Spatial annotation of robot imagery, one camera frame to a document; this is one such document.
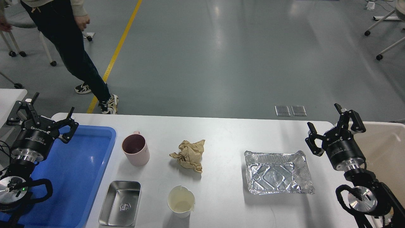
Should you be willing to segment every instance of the stainless steel tray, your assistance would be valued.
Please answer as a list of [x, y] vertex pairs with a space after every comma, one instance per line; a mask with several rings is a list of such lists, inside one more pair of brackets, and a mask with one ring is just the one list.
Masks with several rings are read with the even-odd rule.
[[279, 192], [314, 194], [302, 151], [295, 154], [245, 152], [246, 179], [254, 195]]
[[104, 226], [133, 226], [140, 194], [141, 184], [139, 182], [111, 182], [98, 222]]

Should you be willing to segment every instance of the beige bin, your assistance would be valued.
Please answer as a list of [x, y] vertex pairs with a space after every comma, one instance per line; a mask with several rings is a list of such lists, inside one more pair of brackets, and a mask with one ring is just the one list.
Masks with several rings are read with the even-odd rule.
[[354, 139], [366, 157], [367, 169], [405, 205], [405, 125], [364, 122], [366, 132]]

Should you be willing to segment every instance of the hand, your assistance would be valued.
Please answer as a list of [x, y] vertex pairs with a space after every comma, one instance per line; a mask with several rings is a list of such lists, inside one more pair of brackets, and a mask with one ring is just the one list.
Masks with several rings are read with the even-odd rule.
[[86, 25], [90, 24], [90, 17], [89, 15], [75, 17], [75, 21], [80, 30], [84, 31], [84, 29], [87, 27]]
[[7, 22], [4, 16], [0, 16], [0, 30], [4, 32], [10, 32], [12, 29], [11, 25]]

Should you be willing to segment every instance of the aluminum foil tray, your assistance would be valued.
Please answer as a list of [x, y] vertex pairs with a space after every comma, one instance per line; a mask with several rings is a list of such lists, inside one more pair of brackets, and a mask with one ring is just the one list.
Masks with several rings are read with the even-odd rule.
[[245, 152], [246, 179], [254, 195], [279, 192], [314, 194], [307, 159], [295, 154]]

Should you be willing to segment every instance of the person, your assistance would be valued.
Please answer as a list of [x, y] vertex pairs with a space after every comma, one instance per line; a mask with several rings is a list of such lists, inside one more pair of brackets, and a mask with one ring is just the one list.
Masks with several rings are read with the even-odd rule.
[[[10, 32], [4, 16], [4, 0], [0, 0], [0, 30]], [[56, 47], [67, 70], [82, 80], [75, 87], [78, 94], [93, 92], [103, 114], [117, 114], [118, 96], [110, 94], [92, 60], [84, 50], [82, 31], [90, 23], [83, 7], [84, 0], [22, 0], [38, 30]]]

